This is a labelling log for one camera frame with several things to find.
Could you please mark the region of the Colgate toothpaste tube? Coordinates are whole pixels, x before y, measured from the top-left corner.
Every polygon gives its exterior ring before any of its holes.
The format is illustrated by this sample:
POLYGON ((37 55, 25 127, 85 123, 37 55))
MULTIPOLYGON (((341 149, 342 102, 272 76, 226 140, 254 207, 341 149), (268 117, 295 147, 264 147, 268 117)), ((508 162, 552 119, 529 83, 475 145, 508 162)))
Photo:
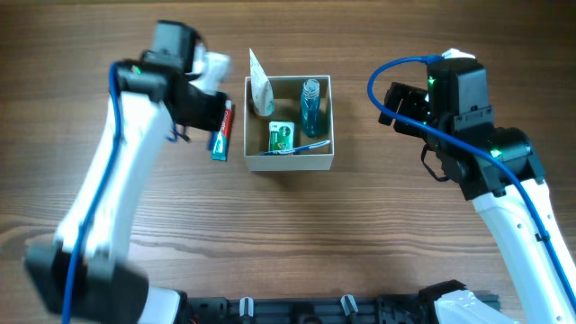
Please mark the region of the Colgate toothpaste tube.
POLYGON ((215 138, 211 159, 218 161, 226 161, 228 157, 228 148, 230 144, 230 133, 234 117, 234 107, 231 100, 225 103, 225 114, 220 130, 215 138))

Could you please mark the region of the white lotion tube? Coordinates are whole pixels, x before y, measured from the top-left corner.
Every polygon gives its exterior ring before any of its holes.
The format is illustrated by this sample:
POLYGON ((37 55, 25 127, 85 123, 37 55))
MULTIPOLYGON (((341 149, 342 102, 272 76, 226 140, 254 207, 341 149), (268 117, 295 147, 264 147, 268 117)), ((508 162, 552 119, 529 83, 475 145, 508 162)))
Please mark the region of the white lotion tube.
POLYGON ((250 82, 255 113, 270 116, 275 109, 274 92, 265 71, 252 49, 249 49, 250 82))

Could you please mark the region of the blue white toothbrush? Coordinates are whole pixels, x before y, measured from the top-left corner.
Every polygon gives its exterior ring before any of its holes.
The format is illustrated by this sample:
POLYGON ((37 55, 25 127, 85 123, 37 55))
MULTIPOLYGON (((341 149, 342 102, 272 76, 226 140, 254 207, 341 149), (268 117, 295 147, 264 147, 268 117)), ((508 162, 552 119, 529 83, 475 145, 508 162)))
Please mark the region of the blue white toothbrush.
POLYGON ((300 153, 300 152, 307 151, 307 150, 319 149, 319 148, 325 147, 329 144, 331 144, 331 140, 323 140, 323 141, 319 141, 316 143, 312 143, 312 144, 308 144, 308 145, 304 145, 304 146, 300 146, 300 147, 296 147, 296 148, 264 151, 264 152, 260 152, 259 155, 260 156, 292 155, 292 154, 300 153))

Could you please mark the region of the green white soap packet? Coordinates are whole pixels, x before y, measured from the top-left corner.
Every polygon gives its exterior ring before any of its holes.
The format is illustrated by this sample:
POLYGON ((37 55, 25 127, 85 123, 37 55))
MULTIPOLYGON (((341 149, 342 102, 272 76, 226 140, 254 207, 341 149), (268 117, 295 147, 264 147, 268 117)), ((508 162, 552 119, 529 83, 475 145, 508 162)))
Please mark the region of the green white soap packet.
POLYGON ((290 121, 269 122, 269 151, 293 148, 295 124, 290 121))

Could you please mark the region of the blue Listerine mouthwash bottle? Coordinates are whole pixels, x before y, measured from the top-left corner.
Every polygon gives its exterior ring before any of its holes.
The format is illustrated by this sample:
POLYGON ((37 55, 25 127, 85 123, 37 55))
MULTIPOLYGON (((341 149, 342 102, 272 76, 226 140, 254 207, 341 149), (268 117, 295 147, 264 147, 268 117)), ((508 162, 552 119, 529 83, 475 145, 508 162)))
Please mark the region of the blue Listerine mouthwash bottle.
POLYGON ((301 130, 309 138, 317 138, 320 132, 320 83, 308 79, 301 90, 301 130))

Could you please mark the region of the blue disposable razor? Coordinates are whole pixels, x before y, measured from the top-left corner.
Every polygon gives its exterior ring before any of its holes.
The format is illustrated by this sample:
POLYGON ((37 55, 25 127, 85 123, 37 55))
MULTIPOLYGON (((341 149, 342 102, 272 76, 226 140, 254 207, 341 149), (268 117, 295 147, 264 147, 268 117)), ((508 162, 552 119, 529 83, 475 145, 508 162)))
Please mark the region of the blue disposable razor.
POLYGON ((218 136, 218 133, 216 131, 210 133, 210 137, 209 137, 209 140, 207 143, 207 149, 209 151, 213 151, 217 136, 218 136))

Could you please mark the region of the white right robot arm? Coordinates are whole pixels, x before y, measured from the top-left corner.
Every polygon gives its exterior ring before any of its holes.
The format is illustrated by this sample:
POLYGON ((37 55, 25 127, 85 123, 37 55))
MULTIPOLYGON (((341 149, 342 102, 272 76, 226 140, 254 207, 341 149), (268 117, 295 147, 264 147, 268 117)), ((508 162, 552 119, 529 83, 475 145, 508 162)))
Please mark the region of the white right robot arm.
POLYGON ((456 104, 391 84, 377 102, 379 122, 421 138, 441 160, 444 179, 458 183, 494 237, 532 323, 575 321, 575 264, 554 220, 544 169, 531 141, 497 128, 484 90, 456 104))

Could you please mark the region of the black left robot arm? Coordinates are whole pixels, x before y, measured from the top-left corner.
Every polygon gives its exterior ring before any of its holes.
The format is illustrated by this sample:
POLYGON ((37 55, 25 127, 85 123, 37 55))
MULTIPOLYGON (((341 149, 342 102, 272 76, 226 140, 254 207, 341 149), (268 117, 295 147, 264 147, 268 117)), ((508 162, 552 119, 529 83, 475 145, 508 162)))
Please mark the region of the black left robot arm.
POLYGON ((46 309, 64 322, 185 323, 185 292, 157 287, 127 261, 137 205, 162 146, 179 127, 218 131, 231 106, 220 90, 230 58, 193 68, 124 60, 109 70, 106 123, 78 195, 51 244, 24 265, 46 309))

